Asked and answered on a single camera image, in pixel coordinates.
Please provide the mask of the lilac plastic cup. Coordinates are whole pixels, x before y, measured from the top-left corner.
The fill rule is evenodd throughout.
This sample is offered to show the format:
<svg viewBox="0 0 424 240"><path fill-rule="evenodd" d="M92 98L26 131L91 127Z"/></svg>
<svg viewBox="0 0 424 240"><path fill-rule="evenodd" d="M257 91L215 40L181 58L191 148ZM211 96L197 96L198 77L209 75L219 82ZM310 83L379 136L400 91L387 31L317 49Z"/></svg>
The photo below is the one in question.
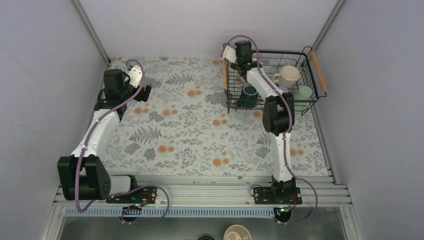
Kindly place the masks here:
<svg viewBox="0 0 424 240"><path fill-rule="evenodd" d="M278 87L283 93L288 93L289 92L289 90L286 88L286 87L284 87L284 86L279 86Z"/></svg>

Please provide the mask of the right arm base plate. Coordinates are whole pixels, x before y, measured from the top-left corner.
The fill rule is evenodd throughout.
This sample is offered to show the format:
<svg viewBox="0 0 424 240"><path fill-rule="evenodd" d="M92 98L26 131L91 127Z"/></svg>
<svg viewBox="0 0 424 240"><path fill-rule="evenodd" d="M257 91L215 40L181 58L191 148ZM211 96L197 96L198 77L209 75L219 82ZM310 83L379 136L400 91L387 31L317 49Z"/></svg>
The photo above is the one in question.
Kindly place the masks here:
<svg viewBox="0 0 424 240"><path fill-rule="evenodd" d="M256 205L301 205L303 203L298 187L277 192L271 187L256 185L250 191Z"/></svg>

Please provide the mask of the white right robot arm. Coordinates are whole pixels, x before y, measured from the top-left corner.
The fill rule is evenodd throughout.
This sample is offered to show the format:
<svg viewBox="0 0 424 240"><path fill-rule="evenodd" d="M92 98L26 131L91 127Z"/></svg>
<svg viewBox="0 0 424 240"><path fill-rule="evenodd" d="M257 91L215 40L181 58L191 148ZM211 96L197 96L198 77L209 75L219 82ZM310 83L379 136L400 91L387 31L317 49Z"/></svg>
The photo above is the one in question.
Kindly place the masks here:
<svg viewBox="0 0 424 240"><path fill-rule="evenodd" d="M291 172L290 136L294 124L293 95L283 92L266 75L258 60L253 60L252 43L236 41L235 62L232 68L243 77L264 100L262 124L271 137L274 163L270 195L274 202L284 203L296 193L296 179Z"/></svg>

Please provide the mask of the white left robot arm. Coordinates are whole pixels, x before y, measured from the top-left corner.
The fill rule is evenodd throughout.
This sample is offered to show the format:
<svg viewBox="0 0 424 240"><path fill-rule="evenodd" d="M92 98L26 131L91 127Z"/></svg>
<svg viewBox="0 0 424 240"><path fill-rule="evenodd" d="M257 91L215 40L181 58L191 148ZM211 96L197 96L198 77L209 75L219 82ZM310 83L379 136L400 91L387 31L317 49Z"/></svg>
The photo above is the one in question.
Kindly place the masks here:
<svg viewBox="0 0 424 240"><path fill-rule="evenodd" d="M113 181L103 165L106 146L122 121L128 102L147 102L151 86L145 85L145 71L130 66L127 71L109 69L103 73L103 88L94 106L92 121L78 147L62 156L57 169L64 198L68 201L105 200L114 186L124 182L119 196L131 203L139 197L139 188L129 178Z"/></svg>

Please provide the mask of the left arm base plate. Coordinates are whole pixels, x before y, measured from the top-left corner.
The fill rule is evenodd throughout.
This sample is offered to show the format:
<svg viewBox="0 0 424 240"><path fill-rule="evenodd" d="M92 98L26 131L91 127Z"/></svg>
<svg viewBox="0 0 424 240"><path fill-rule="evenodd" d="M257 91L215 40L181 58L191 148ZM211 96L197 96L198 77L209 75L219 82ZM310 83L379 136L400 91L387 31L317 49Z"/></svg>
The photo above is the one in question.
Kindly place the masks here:
<svg viewBox="0 0 424 240"><path fill-rule="evenodd" d="M129 194L109 197L106 202L108 204L129 204L129 205L145 205L154 204L157 195L157 188L148 186L140 188Z"/></svg>

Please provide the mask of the mint green plastic cup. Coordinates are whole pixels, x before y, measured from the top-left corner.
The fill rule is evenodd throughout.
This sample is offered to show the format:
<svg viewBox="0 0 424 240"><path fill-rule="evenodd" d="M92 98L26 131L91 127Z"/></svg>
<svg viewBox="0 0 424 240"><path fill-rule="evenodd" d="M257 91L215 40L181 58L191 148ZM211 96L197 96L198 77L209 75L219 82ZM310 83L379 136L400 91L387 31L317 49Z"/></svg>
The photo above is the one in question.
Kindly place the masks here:
<svg viewBox="0 0 424 240"><path fill-rule="evenodd" d="M300 86L294 93L294 110L298 112L304 111L310 104L310 98L313 90L308 86Z"/></svg>

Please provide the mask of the dark green mug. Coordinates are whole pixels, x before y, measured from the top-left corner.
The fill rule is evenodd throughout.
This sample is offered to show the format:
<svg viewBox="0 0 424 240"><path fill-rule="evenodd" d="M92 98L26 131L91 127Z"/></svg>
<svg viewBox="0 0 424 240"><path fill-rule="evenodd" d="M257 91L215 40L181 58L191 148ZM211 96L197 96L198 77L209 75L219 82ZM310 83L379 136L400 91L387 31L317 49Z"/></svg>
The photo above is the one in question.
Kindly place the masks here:
<svg viewBox="0 0 424 240"><path fill-rule="evenodd" d="M245 109L253 109L258 101L258 91L252 85L246 85L241 89L237 106Z"/></svg>

